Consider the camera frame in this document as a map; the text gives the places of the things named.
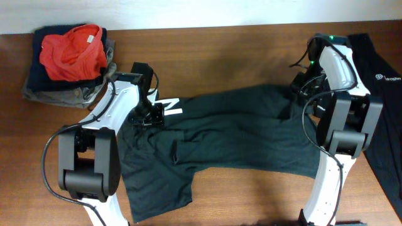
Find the dark green Nike t-shirt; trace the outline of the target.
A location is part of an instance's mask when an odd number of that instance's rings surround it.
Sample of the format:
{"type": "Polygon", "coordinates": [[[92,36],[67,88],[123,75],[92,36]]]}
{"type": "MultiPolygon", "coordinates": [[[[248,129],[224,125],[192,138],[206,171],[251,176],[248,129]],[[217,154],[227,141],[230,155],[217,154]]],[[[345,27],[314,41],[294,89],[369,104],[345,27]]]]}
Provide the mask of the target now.
{"type": "Polygon", "coordinates": [[[162,126],[127,117],[118,135],[121,174],[135,222],[192,201],[195,174],[240,168],[314,178],[320,153],[307,139],[314,125],[289,87],[257,85],[166,100],[162,126]]]}

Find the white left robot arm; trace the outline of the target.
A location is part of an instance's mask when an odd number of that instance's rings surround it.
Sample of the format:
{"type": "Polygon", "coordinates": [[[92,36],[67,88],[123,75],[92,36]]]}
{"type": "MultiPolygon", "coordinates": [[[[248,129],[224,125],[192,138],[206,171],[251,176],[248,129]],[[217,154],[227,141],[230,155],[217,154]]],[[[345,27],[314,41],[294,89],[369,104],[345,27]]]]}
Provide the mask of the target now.
{"type": "Polygon", "coordinates": [[[140,129],[163,125],[163,106],[151,87],[154,78],[147,63],[116,72],[98,106],[58,133],[58,185],[84,206],[93,225],[129,225],[116,195],[121,177],[117,134],[125,120],[140,129]]]}

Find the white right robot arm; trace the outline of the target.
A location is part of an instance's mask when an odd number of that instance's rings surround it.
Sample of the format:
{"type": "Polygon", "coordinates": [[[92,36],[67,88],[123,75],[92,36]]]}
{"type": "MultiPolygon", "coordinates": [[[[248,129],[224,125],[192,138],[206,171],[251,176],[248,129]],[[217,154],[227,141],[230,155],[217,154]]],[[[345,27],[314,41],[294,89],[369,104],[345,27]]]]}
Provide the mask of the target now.
{"type": "Polygon", "coordinates": [[[370,145],[383,102],[371,95],[353,61],[352,45],[345,36],[317,33],[303,54],[310,61],[291,83],[292,91],[318,105],[328,97],[309,141],[320,151],[312,193],[300,210],[299,225],[335,225],[342,189],[356,159],[370,145]]]}

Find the grey folded garment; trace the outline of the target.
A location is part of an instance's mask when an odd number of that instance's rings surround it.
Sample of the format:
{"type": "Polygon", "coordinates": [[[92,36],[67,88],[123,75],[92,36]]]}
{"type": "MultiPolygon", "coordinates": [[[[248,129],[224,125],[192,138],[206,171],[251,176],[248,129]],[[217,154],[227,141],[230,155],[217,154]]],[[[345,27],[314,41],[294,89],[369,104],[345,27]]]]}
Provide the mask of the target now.
{"type": "Polygon", "coordinates": [[[65,91],[32,91],[28,88],[28,79],[24,81],[21,89],[22,97],[26,100],[40,102],[43,104],[57,105],[62,107],[88,108],[94,103],[95,98],[100,93],[106,83],[106,78],[111,78],[117,70],[117,65],[112,61],[114,56],[115,41],[106,39],[106,57],[107,67],[100,76],[100,84],[95,87],[79,87],[73,90],[65,91]]]}

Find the black garment with white logo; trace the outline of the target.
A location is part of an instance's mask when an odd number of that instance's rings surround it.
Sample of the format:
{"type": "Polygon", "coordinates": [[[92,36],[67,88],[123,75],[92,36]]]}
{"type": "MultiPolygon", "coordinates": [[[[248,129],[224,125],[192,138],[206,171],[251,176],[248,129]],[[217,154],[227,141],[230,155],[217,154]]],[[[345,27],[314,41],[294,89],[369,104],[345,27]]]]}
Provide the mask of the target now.
{"type": "Polygon", "coordinates": [[[401,218],[401,75],[377,53],[367,33],[349,35],[348,39],[363,84],[383,102],[366,159],[401,218]]]}

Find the red folded garment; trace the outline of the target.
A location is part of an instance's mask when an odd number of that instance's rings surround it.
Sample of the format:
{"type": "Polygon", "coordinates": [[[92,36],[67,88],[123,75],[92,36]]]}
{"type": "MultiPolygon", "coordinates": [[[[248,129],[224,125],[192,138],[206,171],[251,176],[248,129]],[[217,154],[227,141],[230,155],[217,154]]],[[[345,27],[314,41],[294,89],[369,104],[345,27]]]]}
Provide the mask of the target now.
{"type": "Polygon", "coordinates": [[[74,27],[64,35],[46,35],[41,43],[40,63],[52,81],[94,80],[107,66],[103,29],[96,24],[74,27]]]}

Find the navy folded garment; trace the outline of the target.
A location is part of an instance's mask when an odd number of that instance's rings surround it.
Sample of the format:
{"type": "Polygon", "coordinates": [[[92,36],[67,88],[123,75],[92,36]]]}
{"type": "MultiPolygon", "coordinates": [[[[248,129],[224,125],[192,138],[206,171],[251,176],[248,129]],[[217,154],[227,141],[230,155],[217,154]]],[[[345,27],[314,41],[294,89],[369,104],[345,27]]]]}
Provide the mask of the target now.
{"type": "Polygon", "coordinates": [[[91,89],[103,83],[104,79],[101,76],[94,80],[82,80],[78,82],[53,81],[49,78],[45,67],[40,63],[41,43],[45,36],[64,35],[78,26],[82,26],[82,24],[44,26],[34,31],[32,41],[33,56],[27,82],[27,87],[30,90],[34,92],[54,92],[73,90],[77,88],[91,89]]]}

